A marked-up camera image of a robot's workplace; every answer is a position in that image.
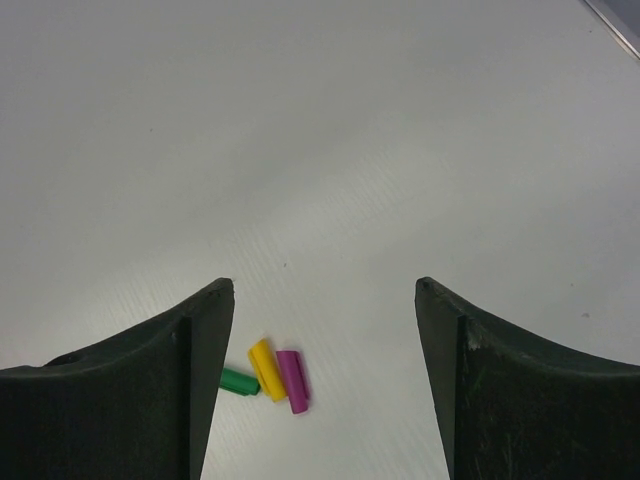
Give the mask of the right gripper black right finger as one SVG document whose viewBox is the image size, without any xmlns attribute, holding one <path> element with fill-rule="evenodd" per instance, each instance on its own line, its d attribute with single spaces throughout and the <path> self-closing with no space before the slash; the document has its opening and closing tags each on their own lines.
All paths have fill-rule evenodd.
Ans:
<svg viewBox="0 0 640 480">
<path fill-rule="evenodd" d="M 415 310 L 453 479 L 635 479 L 639 369 L 486 312 L 432 278 Z"/>
</svg>

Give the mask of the green pen cap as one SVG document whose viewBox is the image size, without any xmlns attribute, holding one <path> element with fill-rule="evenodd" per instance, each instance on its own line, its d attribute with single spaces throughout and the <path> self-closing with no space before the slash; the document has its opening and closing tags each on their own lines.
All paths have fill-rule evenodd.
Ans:
<svg viewBox="0 0 640 480">
<path fill-rule="evenodd" d="M 240 396 L 256 396 L 261 391 L 257 378 L 227 367 L 222 370 L 219 387 Z"/>
</svg>

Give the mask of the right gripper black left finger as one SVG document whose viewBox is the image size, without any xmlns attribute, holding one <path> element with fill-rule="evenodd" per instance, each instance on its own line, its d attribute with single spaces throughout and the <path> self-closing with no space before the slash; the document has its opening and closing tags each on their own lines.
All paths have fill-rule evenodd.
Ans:
<svg viewBox="0 0 640 480">
<path fill-rule="evenodd" d="M 5 479 L 197 479 L 234 313 L 220 278 L 45 365 L 1 373 Z"/>
</svg>

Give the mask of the purple pen cap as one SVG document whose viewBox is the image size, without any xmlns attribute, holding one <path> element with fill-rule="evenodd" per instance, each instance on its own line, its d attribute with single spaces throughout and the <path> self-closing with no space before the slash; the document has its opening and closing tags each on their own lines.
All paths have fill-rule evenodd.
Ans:
<svg viewBox="0 0 640 480">
<path fill-rule="evenodd" d="M 307 412 L 311 392 L 301 353 L 297 350 L 277 350 L 276 358 L 292 413 L 299 415 Z"/>
</svg>

